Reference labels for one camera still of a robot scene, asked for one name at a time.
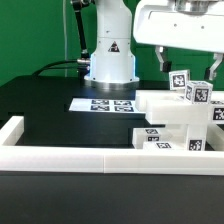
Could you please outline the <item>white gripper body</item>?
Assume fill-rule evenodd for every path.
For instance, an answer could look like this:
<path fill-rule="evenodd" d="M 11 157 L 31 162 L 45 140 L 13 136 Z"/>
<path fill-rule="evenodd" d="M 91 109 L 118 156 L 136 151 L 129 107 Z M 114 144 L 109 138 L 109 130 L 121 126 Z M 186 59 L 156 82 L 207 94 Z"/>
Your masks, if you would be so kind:
<path fill-rule="evenodd" d="M 175 0 L 141 0 L 133 36 L 143 44 L 224 53 L 224 1 L 197 15 L 178 12 Z"/>

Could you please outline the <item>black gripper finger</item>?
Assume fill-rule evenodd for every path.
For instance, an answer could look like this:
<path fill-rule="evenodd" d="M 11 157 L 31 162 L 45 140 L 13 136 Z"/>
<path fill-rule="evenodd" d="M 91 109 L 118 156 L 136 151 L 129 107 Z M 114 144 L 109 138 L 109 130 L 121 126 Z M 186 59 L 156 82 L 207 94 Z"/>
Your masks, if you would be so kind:
<path fill-rule="evenodd" d="M 215 53 L 213 56 L 214 63 L 205 70 L 204 78 L 213 81 L 217 76 L 218 67 L 224 62 L 224 53 Z"/>
<path fill-rule="evenodd" d="M 169 73 L 171 71 L 172 62 L 168 60 L 168 49 L 164 46 L 156 46 L 155 53 L 159 61 L 160 71 Z"/>

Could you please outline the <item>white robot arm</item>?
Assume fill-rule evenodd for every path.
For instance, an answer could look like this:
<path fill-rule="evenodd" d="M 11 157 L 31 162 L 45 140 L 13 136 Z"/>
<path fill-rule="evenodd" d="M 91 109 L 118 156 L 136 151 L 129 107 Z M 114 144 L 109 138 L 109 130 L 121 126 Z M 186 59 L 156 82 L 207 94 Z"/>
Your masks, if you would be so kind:
<path fill-rule="evenodd" d="M 155 47 L 160 70 L 168 72 L 169 47 L 212 52 L 205 77 L 224 62 L 224 0 L 140 0 L 131 12 L 123 0 L 95 0 L 97 46 L 85 80 L 105 88 L 137 84 L 130 42 Z"/>

